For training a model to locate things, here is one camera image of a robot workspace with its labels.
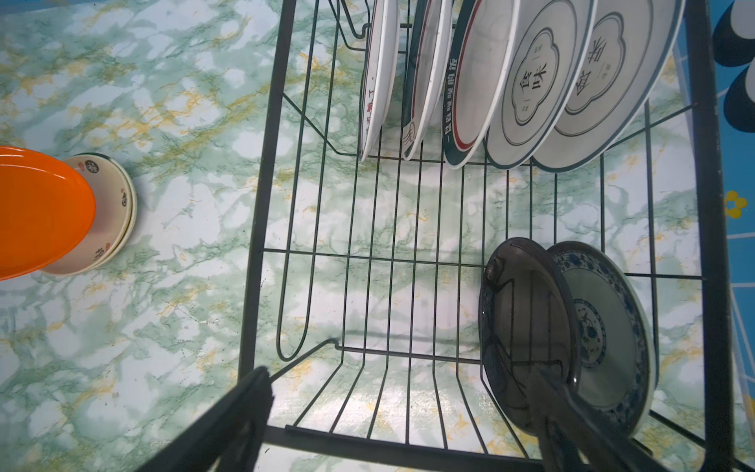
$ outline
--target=marble countertop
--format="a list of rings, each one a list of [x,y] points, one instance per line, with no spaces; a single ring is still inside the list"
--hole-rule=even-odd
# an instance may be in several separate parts
[[[101,268],[0,282],[0,463],[133,470],[236,383],[279,3],[0,17],[0,141],[107,154],[139,204]]]

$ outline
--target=black wire dish rack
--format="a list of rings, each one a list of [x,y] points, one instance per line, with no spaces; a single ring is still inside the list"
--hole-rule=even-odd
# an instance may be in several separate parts
[[[389,116],[374,155],[357,162],[359,91],[371,17],[371,2],[364,3],[282,2],[254,207],[239,385],[145,470],[189,463],[208,467],[227,444],[233,447],[219,470],[249,467],[260,440],[428,470],[665,470],[653,454],[669,444],[623,437],[545,369],[534,369],[528,386],[537,439],[504,416],[479,361],[479,284],[489,254],[510,236],[547,239],[545,245],[559,241],[562,174],[544,178],[528,163],[500,171],[484,159],[451,171],[439,152],[439,129],[432,128],[419,158],[402,161],[396,123],[403,107],[396,103],[394,126]],[[412,12],[411,0],[402,2],[401,57],[411,37]],[[613,145],[644,138],[649,271],[627,275],[649,282],[656,352],[659,281],[692,280],[702,290],[705,439],[659,412],[651,411],[651,419],[678,443],[704,448],[702,470],[753,470],[734,457],[729,281],[707,2],[687,0],[685,19],[691,104],[654,116],[646,103],[638,129]],[[404,66],[399,58],[397,80]],[[400,82],[393,96],[400,104]],[[692,117],[699,275],[669,275],[656,267],[651,130],[683,114]],[[600,156],[593,166],[600,191],[595,245],[603,251],[607,158]],[[528,195],[515,197],[513,189],[510,194],[515,176],[528,180]],[[493,188],[505,195],[505,204],[491,204]],[[541,217],[533,206],[544,199],[550,200],[552,239],[533,224]],[[429,211],[435,221],[428,223]],[[489,224],[491,218],[502,224]],[[472,221],[482,223],[476,227]],[[448,234],[454,237],[442,238]],[[276,373],[268,378],[255,366]],[[265,425],[270,383],[275,401]],[[215,440],[204,443],[208,435]]]

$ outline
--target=orange plastic plate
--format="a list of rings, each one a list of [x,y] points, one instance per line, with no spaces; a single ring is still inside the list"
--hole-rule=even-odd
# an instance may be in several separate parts
[[[0,146],[0,280],[56,261],[94,222],[94,194],[54,157]]]

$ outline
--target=blue tiled surface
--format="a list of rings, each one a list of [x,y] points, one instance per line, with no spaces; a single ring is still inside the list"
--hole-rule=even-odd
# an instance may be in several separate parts
[[[732,4],[732,0],[711,0],[709,3],[710,20],[712,29],[716,28],[721,16]],[[677,41],[677,54],[686,58],[686,29],[684,25],[679,31]],[[688,62],[683,61],[683,75],[689,83]],[[755,177],[755,134],[744,133],[734,129],[727,121],[723,113],[723,104],[726,92],[731,83],[739,74],[749,66],[745,64],[737,67],[724,67],[716,64],[716,90],[719,95],[719,124],[721,136],[721,155],[723,164],[724,193],[736,192],[738,198],[746,199],[747,206],[741,209],[741,216],[734,218],[726,217],[726,233],[729,235],[729,272],[733,285],[733,294],[738,307],[739,317],[735,313],[735,334],[737,336],[740,365],[743,368],[741,375],[748,378],[746,385],[749,395],[755,398],[755,383],[749,379],[755,379],[755,366],[750,361],[751,355],[747,349],[744,337],[749,340],[749,346],[755,346],[755,288],[737,287],[741,284],[755,283],[755,237],[741,237],[748,233],[755,233],[755,189],[753,177]],[[733,208],[734,202],[727,202],[727,208]]]
[[[731,283],[755,282],[755,238],[729,240],[729,278]],[[755,334],[755,323],[750,334]]]

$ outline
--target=plate rim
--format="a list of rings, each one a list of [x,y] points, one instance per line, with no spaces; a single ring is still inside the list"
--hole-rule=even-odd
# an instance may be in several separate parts
[[[73,167],[72,167],[72,166],[71,166],[71,165],[70,165],[70,164],[68,163],[68,161],[69,161],[69,160],[71,160],[71,159],[74,159],[74,158],[76,158],[76,157],[82,157],[82,156],[95,156],[95,157],[98,157],[98,158],[101,158],[101,159],[105,159],[105,160],[106,160],[106,161],[108,161],[109,163],[113,164],[113,167],[114,167],[114,168],[115,168],[115,169],[116,169],[116,170],[118,171],[118,173],[119,173],[119,174],[120,174],[121,176],[123,176],[124,180],[126,181],[126,187],[128,187],[129,193],[131,192],[131,182],[129,181],[129,180],[130,180],[130,177],[128,176],[128,174],[124,174],[124,173],[123,173],[123,171],[122,171],[122,170],[120,169],[120,166],[119,166],[119,165],[117,165],[117,164],[115,164],[115,160],[114,160],[114,159],[112,159],[112,158],[111,158],[111,157],[109,157],[109,156],[106,156],[106,155],[104,155],[104,154],[99,154],[99,153],[79,153],[79,154],[75,154],[75,155],[73,155],[73,156],[70,156],[69,158],[66,158],[66,159],[64,159],[64,160],[63,160],[63,161],[61,161],[61,162],[63,162],[64,164],[66,164],[66,165],[70,166],[71,168],[73,168]],[[84,273],[84,272],[87,272],[88,270],[92,270],[92,269],[94,269],[94,268],[95,268],[95,267],[96,267],[96,266],[97,266],[97,265],[98,265],[98,264],[99,264],[100,262],[104,261],[104,260],[105,260],[105,258],[109,257],[110,255],[112,255],[112,254],[113,254],[113,253],[115,252],[115,250],[116,250],[116,247],[117,247],[117,246],[118,246],[118,244],[119,244],[119,243],[120,243],[120,242],[121,242],[121,241],[123,240],[123,236],[124,236],[124,235],[126,234],[126,232],[128,231],[128,226],[129,226],[129,225],[131,224],[131,214],[132,214],[132,213],[133,213],[133,211],[134,211],[134,209],[133,209],[133,207],[134,207],[134,197],[133,197],[133,195],[131,196],[131,200],[130,200],[130,202],[129,202],[129,203],[130,203],[130,205],[131,205],[131,208],[130,208],[130,210],[129,210],[129,212],[128,212],[128,219],[126,220],[126,222],[125,222],[125,224],[124,224],[124,225],[122,226],[122,228],[121,228],[121,229],[119,230],[119,236],[118,236],[118,237],[116,237],[116,241],[117,241],[117,242],[114,242],[114,243],[112,243],[112,245],[110,246],[110,249],[109,249],[109,250],[107,250],[107,251],[105,252],[105,254],[103,255],[103,257],[102,257],[102,258],[101,258],[100,260],[98,260],[98,261],[95,261],[95,262],[93,262],[93,263],[91,263],[91,264],[87,265],[86,267],[82,267],[81,269],[78,269],[78,270],[75,270],[75,271],[72,271],[72,272],[66,272],[66,273],[52,273],[52,272],[49,272],[49,271],[45,270],[45,269],[47,269],[47,267],[49,267],[50,265],[54,264],[54,262],[52,262],[52,263],[48,264],[47,266],[44,266],[44,267],[42,267],[42,268],[40,269],[40,271],[42,271],[42,272],[44,272],[44,273],[46,273],[46,274],[48,274],[48,275],[51,275],[51,276],[56,276],[56,277],[68,277],[68,276],[75,276],[75,275],[79,275],[80,273]]]
[[[474,9],[481,2],[485,2],[485,1],[487,1],[487,0],[475,0],[474,3],[472,3],[472,2],[464,2],[464,3],[461,4],[461,7],[463,9],[465,5],[472,5],[470,8]],[[477,134],[477,136],[476,136],[476,138],[474,140],[474,143],[472,144],[472,146],[467,151],[459,151],[459,149],[456,147],[455,141],[452,139],[451,141],[454,141],[454,142],[452,142],[452,143],[446,143],[446,139],[445,139],[446,133],[442,134],[442,153],[443,153],[443,157],[444,157],[443,161],[445,161],[449,165],[449,167],[451,167],[452,169],[458,169],[458,168],[464,167],[464,165],[467,164],[467,162],[469,162],[470,159],[472,159],[472,155],[477,151],[477,148],[482,143],[482,141],[485,139],[485,134],[487,133],[487,130],[490,127],[490,121],[493,119],[493,114],[495,113],[495,109],[497,108],[497,105],[498,105],[498,99],[501,98],[501,94],[503,93],[503,88],[504,88],[504,84],[506,82],[506,77],[507,77],[507,71],[508,71],[508,69],[509,69],[509,67],[511,65],[511,54],[512,54],[512,51],[513,51],[513,43],[516,40],[516,31],[517,31],[518,26],[519,26],[519,6],[520,6],[520,2],[521,2],[521,0],[511,0],[511,4],[512,4],[511,5],[511,26],[509,28],[509,38],[508,38],[508,44],[506,46],[506,53],[504,55],[504,63],[503,63],[503,66],[501,67],[501,71],[500,71],[499,76],[498,76],[498,83],[496,84],[495,93],[493,94],[493,101],[489,105],[488,114],[485,117],[485,120],[482,122],[482,127],[480,128],[480,131]],[[446,61],[447,62],[447,64],[446,64],[446,71],[445,71],[445,76],[446,77],[448,77],[448,75],[449,75],[448,65],[450,64],[451,56],[453,55],[454,39],[456,38],[457,34],[463,35],[465,37],[463,40],[460,40],[461,41],[461,45],[459,46],[459,48],[461,50],[463,48],[463,46],[464,46],[464,43],[466,42],[467,31],[469,30],[469,28],[470,28],[470,26],[472,24],[472,23],[470,23],[471,16],[472,15],[470,15],[466,19],[466,23],[464,24],[463,30],[459,28],[459,22],[457,22],[457,24],[456,24],[456,31],[454,32],[454,35],[451,37],[451,47],[450,47],[450,51],[449,51],[449,55],[448,55],[448,60]],[[450,89],[452,90],[451,98],[449,99],[448,95],[446,95],[443,98],[443,106],[444,106],[444,108],[447,107],[446,106],[446,101],[450,101],[451,105],[448,106],[448,113],[453,113],[453,110],[454,110],[454,104],[453,104],[453,102],[454,102],[454,99],[456,98],[456,85],[458,83],[458,69],[455,70],[455,71],[451,71],[451,73],[453,73],[454,77],[456,78],[454,80],[454,84],[450,87]],[[451,161],[448,160],[448,153],[446,152],[446,149],[448,148],[450,150],[451,147],[454,147],[454,149],[456,151],[462,152],[464,154],[463,159],[459,163],[457,163],[457,164],[454,164],[454,163],[452,163]]]
[[[134,231],[134,227],[136,227],[137,223],[137,191],[136,187],[134,185],[133,180],[131,179],[131,176],[128,175],[128,172],[126,169],[115,159],[110,158],[113,164],[116,165],[116,167],[121,171],[121,173],[126,177],[126,181],[128,182],[128,186],[131,189],[131,214],[128,219],[128,225],[126,227],[126,232],[123,235],[123,237],[115,244],[114,249],[108,254],[106,257],[104,257],[101,261],[97,262],[94,266],[91,267],[91,269],[97,269],[98,267],[104,265],[107,261],[110,261],[113,259],[125,246],[128,239],[131,237],[131,233]]]
[[[558,1],[566,1],[569,4],[573,5],[573,1],[572,0],[551,0],[546,5],[543,6],[543,8],[541,9],[541,11],[543,9],[545,9],[548,5],[551,5],[552,3],[555,3],[555,2],[558,2]],[[502,170],[510,170],[510,169],[519,167],[521,164],[524,163],[524,161],[526,161],[527,159],[529,159],[531,157],[534,157],[535,152],[538,150],[538,148],[545,142],[545,140],[548,137],[548,135],[551,132],[553,132],[553,130],[556,128],[556,123],[559,121],[559,118],[561,117],[563,111],[566,108],[566,102],[569,100],[569,97],[571,97],[571,95],[572,95],[572,90],[574,89],[574,86],[576,84],[575,77],[577,75],[577,72],[579,71],[580,66],[584,62],[585,56],[587,56],[587,49],[588,49],[588,45],[590,43],[590,37],[591,37],[591,33],[593,31],[593,25],[595,24],[595,13],[598,10],[598,7],[597,7],[598,2],[597,2],[597,0],[589,0],[589,2],[590,2],[590,6],[588,7],[588,11],[590,12],[589,13],[590,18],[585,23],[585,26],[587,27],[587,34],[584,35],[584,38],[583,38],[583,41],[582,41],[582,45],[579,48],[579,54],[578,54],[578,57],[577,57],[577,60],[576,60],[577,66],[574,68],[574,71],[572,72],[572,76],[571,77],[567,77],[567,79],[566,79],[566,84],[565,84],[565,87],[564,87],[566,89],[566,93],[564,94],[564,96],[563,96],[563,98],[561,100],[561,104],[557,104],[554,107],[554,108],[557,108],[557,109],[560,109],[560,110],[558,110],[556,112],[556,114],[553,116],[553,119],[551,119],[550,122],[545,125],[546,130],[540,136],[540,139],[538,139],[537,142],[535,142],[534,144],[532,144],[532,148],[526,153],[526,157],[521,158],[519,161],[517,161],[514,164],[506,164],[506,165],[499,164],[499,163],[497,163],[493,159],[493,157],[491,156],[490,152],[488,151],[488,136],[490,135],[490,128],[489,128],[488,132],[485,134],[485,140],[483,141],[483,146],[485,147],[485,160],[488,161],[490,164],[492,164],[493,167],[499,168],[499,169],[502,169]],[[525,31],[524,35],[527,34],[527,31],[529,31],[529,28],[531,26],[532,26],[532,23],[530,23],[527,26],[527,30]],[[501,113],[503,113],[503,102],[502,101],[501,101]]]
[[[394,54],[393,54],[393,60],[392,60],[392,65],[391,65],[391,69],[393,70],[393,73],[391,74],[391,77],[390,77],[390,80],[389,80],[390,83],[388,85],[388,94],[387,94],[386,106],[385,106],[385,110],[384,110],[383,116],[381,116],[381,126],[378,127],[378,129],[381,129],[382,126],[383,126],[383,122],[385,122],[386,115],[388,114],[388,108],[390,107],[390,98],[391,98],[391,95],[393,94],[393,84],[396,81],[396,67],[398,65],[398,59],[399,59],[398,58],[398,55],[399,55],[399,37],[401,35],[401,27],[400,27],[400,19],[399,19],[399,3],[398,3],[398,0],[374,0],[374,2],[372,4],[373,5],[373,15],[375,15],[377,13],[375,11],[374,6],[378,2],[381,2],[382,6],[383,6],[383,9],[382,9],[383,16],[382,16],[382,22],[381,22],[381,31],[380,31],[380,35],[378,36],[380,43],[379,43],[378,48],[377,48],[377,66],[375,66],[376,67],[376,70],[375,70],[375,93],[374,93],[375,97],[378,96],[378,91],[382,90],[382,87],[381,87],[382,83],[381,83],[381,80],[380,80],[380,76],[381,76],[381,72],[383,71],[383,68],[385,67],[385,60],[386,60],[386,51],[385,51],[386,50],[386,44],[385,44],[386,41],[385,40],[388,37],[388,30],[387,30],[387,28],[388,28],[388,21],[387,20],[388,20],[388,15],[389,15],[389,13],[388,13],[389,6],[390,5],[395,5],[394,10],[396,11],[396,45],[395,45],[395,51],[394,51]],[[370,40],[372,39],[372,36],[371,36],[372,34],[373,34],[373,31],[370,32]],[[370,52],[369,52],[369,50],[370,49],[371,49],[371,47],[370,47],[370,44],[368,42],[368,44],[367,44],[367,51],[368,51],[368,53],[367,53],[367,55],[365,57],[365,78],[363,80],[365,86],[367,85],[366,81],[367,81],[367,78],[369,77],[369,66],[370,66],[370,63],[369,63],[369,54],[370,54]],[[361,95],[360,100],[362,100],[362,102],[363,102],[362,105],[360,106],[360,109],[361,109],[360,112],[361,113],[359,115],[360,116],[360,120],[359,120],[359,136],[360,137],[362,136],[362,126],[364,125],[364,118],[363,117],[364,117],[365,107],[367,106],[367,103],[365,103],[365,101],[364,101],[364,94],[365,94],[365,90],[361,90],[360,93],[359,93],[359,95]],[[370,137],[374,136],[374,133],[375,133],[374,126],[370,126],[370,128],[367,130],[367,134],[365,135],[365,142],[361,143],[359,145],[359,148],[361,148],[361,149],[358,149],[357,153],[359,155],[359,161],[360,162],[364,162],[364,160],[367,159],[367,155],[370,153],[371,146],[368,146],[367,144],[370,143],[370,141],[371,141]]]
[[[648,389],[643,399],[642,410],[637,419],[632,422],[628,421],[623,427],[627,428],[627,435],[631,437],[639,426],[649,416],[649,410],[653,402],[653,393],[658,388],[658,368],[659,358],[655,352],[655,339],[653,338],[652,327],[649,325],[645,309],[643,308],[642,301],[637,296],[637,293],[632,286],[631,281],[624,275],[624,271],[605,253],[601,252],[598,248],[581,241],[561,241],[547,249],[548,253],[555,257],[557,254],[562,254],[567,251],[583,252],[589,256],[601,260],[608,266],[608,269],[618,275],[618,279],[624,284],[630,297],[632,297],[635,307],[637,308],[637,317],[639,318],[639,324],[643,328],[643,334],[645,344],[647,345],[648,352]]]
[[[535,253],[531,251],[527,251],[527,249],[522,248],[521,250],[527,251],[540,265],[542,268],[548,271],[548,273],[553,277],[553,281],[556,283],[557,288],[561,292],[562,296],[565,298],[565,317],[566,317],[566,324],[569,327],[569,340],[570,342],[570,349],[569,352],[572,357],[572,361],[570,362],[569,366],[569,373],[567,374],[567,386],[570,387],[574,392],[577,392],[579,390],[579,384],[581,379],[581,370],[582,370],[582,364],[580,361],[580,353],[579,353],[579,346],[580,346],[580,338],[579,338],[579,320],[577,319],[577,313],[574,308],[573,303],[567,303],[566,302],[566,296],[568,295],[570,298],[572,298],[572,292],[569,289],[569,284],[566,282],[566,279],[561,272],[561,270],[556,265],[555,260],[550,256],[548,253],[548,250],[544,248],[540,243],[537,241],[534,241],[533,239],[524,238],[524,237],[512,237],[509,239],[504,240],[501,244],[496,246],[495,250],[491,253],[490,258],[488,259],[488,262],[485,264],[485,267],[487,267],[491,261],[493,260],[493,257],[498,253],[498,251],[503,247],[504,245],[511,246],[514,242],[521,243],[523,245],[529,246],[529,248],[533,249]],[[478,307],[477,307],[477,323],[478,323],[478,334],[479,334],[479,342],[480,342],[480,364],[482,367],[485,367],[485,361],[483,360],[483,350],[482,346],[482,329],[480,329],[481,324],[481,318],[482,318],[482,312],[483,312],[483,292],[486,289],[489,289],[488,287],[488,281],[485,276],[485,274],[482,275],[482,281],[480,283],[480,291],[479,291],[479,300],[478,300]],[[494,301],[491,301],[491,306],[495,307]],[[493,395],[493,399],[495,403],[501,408],[501,411],[504,411],[505,408],[501,406],[498,402],[498,398]],[[516,426],[524,431],[527,431],[529,433],[534,433],[535,430],[529,430],[526,427],[522,427],[521,424],[516,424]]]
[[[624,133],[624,131],[627,129],[627,127],[629,127],[632,121],[634,121],[634,118],[637,116],[637,113],[639,113],[639,109],[645,105],[645,102],[648,100],[650,96],[650,92],[655,87],[655,84],[658,83],[658,80],[661,77],[661,71],[666,65],[666,62],[668,62],[668,58],[671,54],[673,43],[676,41],[676,37],[679,35],[679,29],[681,27],[683,16],[684,16],[685,4],[686,4],[686,0],[674,0],[674,14],[673,14],[674,22],[669,31],[669,35],[666,38],[666,43],[664,44],[664,52],[661,55],[663,59],[658,61],[658,64],[656,65],[655,70],[653,71],[652,78],[649,80],[645,90],[640,95],[640,97],[642,97],[642,100],[639,100],[634,105],[631,113],[627,115],[627,118],[614,131],[611,137],[608,140],[606,140],[603,144],[601,144],[599,147],[597,147],[596,150],[592,152],[589,156],[582,158],[580,161],[574,164],[568,165],[566,167],[560,167],[560,168],[550,167],[543,164],[542,162],[539,162],[537,160],[537,157],[533,155],[532,161],[534,162],[536,166],[538,166],[540,169],[546,172],[552,172],[552,173],[569,172],[587,164],[588,162],[592,161],[600,154],[603,154],[605,151],[609,150],[609,148],[613,145],[613,143],[621,136],[622,133]]]
[[[424,14],[427,14],[427,7],[430,5],[432,1],[433,0],[420,0],[420,2],[424,3]],[[446,0],[438,0],[438,1],[440,2],[440,18],[438,22],[438,33],[436,34],[436,37],[435,37],[435,49],[433,51],[433,62],[430,64],[430,81],[428,82],[427,92],[425,93],[426,99],[422,107],[419,124],[417,126],[417,130],[418,130],[417,136],[414,138],[414,141],[411,144],[411,149],[409,150],[409,154],[402,156],[402,158],[405,161],[411,161],[411,159],[417,153],[417,148],[419,147],[417,146],[417,144],[422,143],[422,140],[424,139],[424,135],[427,132],[427,127],[430,124],[430,118],[433,112],[435,111],[435,108],[438,105],[437,100],[435,103],[430,103],[431,100],[427,100],[427,97],[431,95],[430,91],[433,90],[434,87],[436,87],[438,88],[438,93],[440,93],[442,92],[443,85],[445,84],[445,81],[443,80],[444,78],[443,76],[445,75],[445,65],[448,63],[448,56],[451,53],[451,40],[452,40],[451,32],[453,31],[453,7],[452,6],[449,7],[450,3],[447,2]],[[446,51],[441,51],[440,46],[442,46],[442,43],[444,41],[448,42],[448,46],[446,48]],[[411,37],[411,44],[409,46],[410,50],[412,46],[414,46],[414,33],[412,33],[412,37]],[[419,69],[418,67],[415,68],[415,72],[414,72],[415,84],[417,81],[416,71],[418,69]],[[404,82],[404,96],[402,98],[403,100],[406,100],[407,87],[408,87],[408,82]]]

